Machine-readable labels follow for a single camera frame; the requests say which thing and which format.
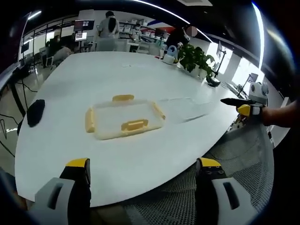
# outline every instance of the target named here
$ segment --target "plastic container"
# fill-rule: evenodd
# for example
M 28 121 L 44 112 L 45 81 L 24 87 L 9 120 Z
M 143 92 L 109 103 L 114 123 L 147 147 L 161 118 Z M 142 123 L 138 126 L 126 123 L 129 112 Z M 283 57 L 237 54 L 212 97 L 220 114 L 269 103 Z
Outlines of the plastic container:
M 91 132 L 95 133 L 97 139 L 136 135 L 164 125 L 165 116 L 156 103 L 148 100 L 127 100 L 127 97 L 116 96 L 112 102 L 96 104 L 88 110 L 91 125 L 94 127 Z

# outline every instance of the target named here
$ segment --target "desk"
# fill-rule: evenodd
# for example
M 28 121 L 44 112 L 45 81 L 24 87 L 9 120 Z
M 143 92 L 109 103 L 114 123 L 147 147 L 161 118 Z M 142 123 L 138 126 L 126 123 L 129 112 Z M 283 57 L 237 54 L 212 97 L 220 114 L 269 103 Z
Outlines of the desk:
M 87 109 L 119 94 L 158 101 L 190 97 L 212 102 L 215 110 L 196 120 L 126 138 L 96 140 L 84 128 Z M 237 116 L 222 98 L 229 90 L 199 83 L 154 56 L 130 52 L 84 52 L 70 55 L 45 81 L 35 99 L 45 100 L 40 123 L 24 118 L 19 134 L 15 177 L 18 194 L 35 193 L 65 164 L 90 158 L 91 207 L 120 202 L 172 179 L 203 156 Z

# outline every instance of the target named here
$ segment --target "floor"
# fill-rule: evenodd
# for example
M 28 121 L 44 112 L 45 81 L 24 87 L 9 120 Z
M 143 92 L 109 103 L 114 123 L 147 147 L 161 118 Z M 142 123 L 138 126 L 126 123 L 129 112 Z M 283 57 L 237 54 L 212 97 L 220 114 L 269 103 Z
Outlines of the floor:
M 36 69 L 24 79 L 24 84 L 32 91 L 38 91 L 52 71 L 54 71 L 54 69 L 51 70 L 50 67 L 43 68 L 41 65 L 36 65 Z M 24 109 L 27 110 L 22 85 L 16 84 L 16 89 Z M 27 106 L 30 106 L 36 92 L 31 92 L 26 87 L 24 90 Z M 0 114 L 13 117 L 17 123 L 23 119 L 19 109 L 17 108 L 11 90 L 3 90 L 2 98 L 0 100 Z M 12 152 L 13 155 L 15 155 L 18 135 L 17 124 L 13 118 L 7 118 L 0 115 L 0 122 L 3 127 L 3 129 L 0 129 L 0 141 Z M 15 175 L 15 158 L 7 152 L 2 145 L 0 145 L 0 167 L 2 167 L 7 173 L 13 176 Z

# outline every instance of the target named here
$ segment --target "ceiling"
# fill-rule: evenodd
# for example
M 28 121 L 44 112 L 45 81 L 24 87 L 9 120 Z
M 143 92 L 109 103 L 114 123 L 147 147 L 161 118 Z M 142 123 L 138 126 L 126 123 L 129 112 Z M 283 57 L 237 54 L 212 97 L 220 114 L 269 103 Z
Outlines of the ceiling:
M 164 9 L 172 11 L 185 20 L 191 22 L 192 25 L 199 28 L 201 31 L 222 37 L 230 42 L 233 42 L 249 52 L 254 56 L 260 55 L 260 39 L 257 18 L 251 1 L 249 0 L 209 0 L 213 6 L 186 6 L 177 0 L 144 0 L 148 3 L 155 4 Z M 181 0 L 187 3 L 195 2 L 196 0 Z M 295 14 L 289 13 L 293 9 L 293 4 L 285 5 L 281 1 L 280 5 L 277 3 L 266 3 L 264 0 L 256 1 L 257 6 L 261 9 L 265 17 L 264 22 L 272 27 L 272 30 L 281 34 L 281 37 L 286 37 L 289 46 L 292 47 L 295 56 L 299 55 L 299 37 L 295 35 L 297 25 L 296 20 L 292 17 Z M 155 7 L 130 0 L 67 0 L 67 1 L 43 1 L 43 0 L 28 0 L 26 2 L 18 3 L 18 9 L 13 8 L 15 17 L 25 14 L 29 11 L 42 10 L 42 14 L 33 20 L 28 21 L 25 33 L 34 29 L 35 27 L 46 23 L 48 21 L 63 17 L 66 15 L 76 15 L 83 9 L 95 10 L 113 10 L 124 11 L 135 14 L 144 15 L 153 19 L 160 20 L 172 26 L 182 26 L 185 22 L 179 18 L 166 13 Z M 292 82 L 292 73 L 290 65 L 285 60 L 285 54 L 282 53 L 276 40 L 266 35 L 266 63 L 271 70 L 276 74 L 267 72 L 267 77 L 274 85 L 281 89 L 285 95 L 290 95 L 289 85 Z M 206 39 L 203 35 L 198 34 L 198 38 Z M 235 48 L 235 52 L 240 56 L 249 57 L 243 51 Z M 258 66 L 256 59 L 249 59 Z

